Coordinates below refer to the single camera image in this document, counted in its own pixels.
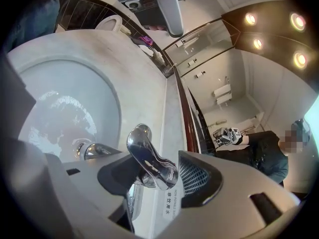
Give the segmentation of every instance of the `wooden edge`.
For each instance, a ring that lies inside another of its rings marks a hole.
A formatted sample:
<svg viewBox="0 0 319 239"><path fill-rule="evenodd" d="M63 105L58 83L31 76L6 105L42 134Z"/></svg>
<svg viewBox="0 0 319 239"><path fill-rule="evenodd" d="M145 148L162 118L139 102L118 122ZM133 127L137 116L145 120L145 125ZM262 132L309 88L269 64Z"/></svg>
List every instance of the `wooden edge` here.
<svg viewBox="0 0 319 239"><path fill-rule="evenodd" d="M191 116L191 111L190 111L190 107L189 107L188 100L186 97L186 93L185 93L183 84L181 82L181 79L179 77L177 68L175 66L173 67L173 70L174 70L174 74L176 76L177 87L178 87L180 102L181 102L181 108L183 111L183 119L184 119L186 141L187 141L187 151L198 153L199 149L198 149L198 143L197 143L197 139L196 139L196 132L195 132L196 129L195 129L195 125L193 123L193 119Z"/></svg>

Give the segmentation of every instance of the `person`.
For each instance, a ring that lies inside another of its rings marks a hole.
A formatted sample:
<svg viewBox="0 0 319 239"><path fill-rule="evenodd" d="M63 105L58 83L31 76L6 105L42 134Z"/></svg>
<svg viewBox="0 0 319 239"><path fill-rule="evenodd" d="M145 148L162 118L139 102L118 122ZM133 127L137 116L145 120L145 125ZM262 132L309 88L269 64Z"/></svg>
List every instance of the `person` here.
<svg viewBox="0 0 319 239"><path fill-rule="evenodd" d="M25 42L52 34L59 9L59 0L34 0L14 23L3 50L8 53Z"/></svg>
<svg viewBox="0 0 319 239"><path fill-rule="evenodd" d="M278 184L288 175L289 153L301 152L311 137L311 130L304 119L295 121L285 137L279 139L272 131L241 136L234 145L248 145L241 150L217 151L215 156L250 165Z"/></svg>

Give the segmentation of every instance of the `faucet handle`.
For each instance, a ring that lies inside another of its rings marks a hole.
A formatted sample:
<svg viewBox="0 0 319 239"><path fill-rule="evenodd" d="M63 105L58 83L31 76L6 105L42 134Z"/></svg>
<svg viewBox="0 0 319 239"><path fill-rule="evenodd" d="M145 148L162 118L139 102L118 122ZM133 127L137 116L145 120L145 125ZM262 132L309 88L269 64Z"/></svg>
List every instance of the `faucet handle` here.
<svg viewBox="0 0 319 239"><path fill-rule="evenodd" d="M127 139L128 151L151 177L146 180L150 187L155 185L161 190L170 189L178 180L177 167L170 160L159 156L147 132L150 132L150 129L145 124L139 124L133 129Z"/></svg>

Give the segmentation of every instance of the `tiled wall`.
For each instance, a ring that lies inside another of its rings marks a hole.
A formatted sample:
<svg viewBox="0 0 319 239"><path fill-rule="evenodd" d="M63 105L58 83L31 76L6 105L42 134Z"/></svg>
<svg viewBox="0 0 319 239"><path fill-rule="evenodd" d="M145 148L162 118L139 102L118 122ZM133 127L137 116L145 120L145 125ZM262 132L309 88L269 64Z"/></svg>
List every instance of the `tiled wall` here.
<svg viewBox="0 0 319 239"><path fill-rule="evenodd" d="M65 30L95 29L103 19L112 15L119 15L123 19L122 24L131 31L131 36L135 38L148 36L146 32L127 15L101 0L60 0L60 4L61 7L63 5L65 6L59 14L58 23ZM155 42L152 47L162 54L166 65L171 64L166 58L166 53L163 53ZM166 77L171 75L171 73L167 73L166 70L164 70L164 65L160 65L159 63L155 64Z"/></svg>

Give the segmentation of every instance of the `drain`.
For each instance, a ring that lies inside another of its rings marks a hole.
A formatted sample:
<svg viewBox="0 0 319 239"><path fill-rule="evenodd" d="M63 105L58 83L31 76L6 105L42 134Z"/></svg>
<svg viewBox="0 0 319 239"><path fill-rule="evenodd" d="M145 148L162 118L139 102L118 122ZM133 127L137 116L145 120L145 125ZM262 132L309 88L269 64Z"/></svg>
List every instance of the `drain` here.
<svg viewBox="0 0 319 239"><path fill-rule="evenodd" d="M76 153L80 156L80 149L82 148L82 146L85 145L85 142L82 142L79 144L79 146L76 148Z"/></svg>

